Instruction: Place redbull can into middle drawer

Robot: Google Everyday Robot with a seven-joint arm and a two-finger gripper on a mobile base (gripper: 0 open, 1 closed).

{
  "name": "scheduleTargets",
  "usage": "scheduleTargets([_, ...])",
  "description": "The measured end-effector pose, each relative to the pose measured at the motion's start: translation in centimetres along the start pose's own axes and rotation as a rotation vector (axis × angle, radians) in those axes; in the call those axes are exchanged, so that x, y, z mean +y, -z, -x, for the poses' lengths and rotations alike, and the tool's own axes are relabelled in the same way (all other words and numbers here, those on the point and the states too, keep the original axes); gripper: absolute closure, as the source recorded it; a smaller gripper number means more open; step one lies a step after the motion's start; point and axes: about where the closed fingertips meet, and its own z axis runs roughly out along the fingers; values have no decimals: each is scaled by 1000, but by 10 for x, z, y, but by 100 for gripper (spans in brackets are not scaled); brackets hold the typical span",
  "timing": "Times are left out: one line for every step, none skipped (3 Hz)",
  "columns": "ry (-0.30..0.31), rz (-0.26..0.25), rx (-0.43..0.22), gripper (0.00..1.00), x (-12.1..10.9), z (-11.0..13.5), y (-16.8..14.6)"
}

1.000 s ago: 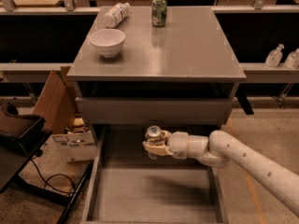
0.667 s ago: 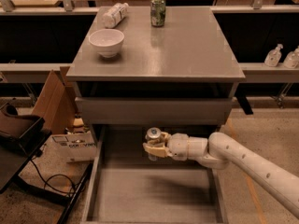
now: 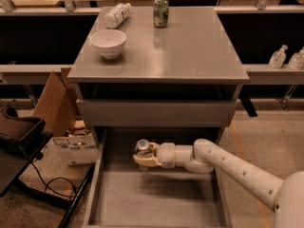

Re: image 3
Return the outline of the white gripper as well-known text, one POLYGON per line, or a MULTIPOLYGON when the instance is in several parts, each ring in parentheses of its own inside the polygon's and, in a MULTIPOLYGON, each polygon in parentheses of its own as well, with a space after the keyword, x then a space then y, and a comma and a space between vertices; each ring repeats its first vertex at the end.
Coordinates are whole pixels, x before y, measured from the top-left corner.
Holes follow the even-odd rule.
POLYGON ((161 166, 163 168, 175 167, 175 149, 176 146, 171 142, 162 143, 160 146, 151 142, 148 145, 150 153, 156 153, 156 156, 139 156, 134 155, 133 159, 135 163, 146 167, 161 166))

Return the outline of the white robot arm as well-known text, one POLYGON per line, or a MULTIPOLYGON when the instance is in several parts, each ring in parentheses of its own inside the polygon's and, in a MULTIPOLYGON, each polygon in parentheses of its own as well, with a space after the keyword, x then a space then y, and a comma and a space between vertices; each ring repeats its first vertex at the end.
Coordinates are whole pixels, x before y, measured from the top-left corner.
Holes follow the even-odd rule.
POLYGON ((191 145, 141 139, 133 160, 143 167, 182 167, 203 174, 217 167, 274 212, 274 228, 304 228, 303 171, 282 180, 205 139, 191 145))

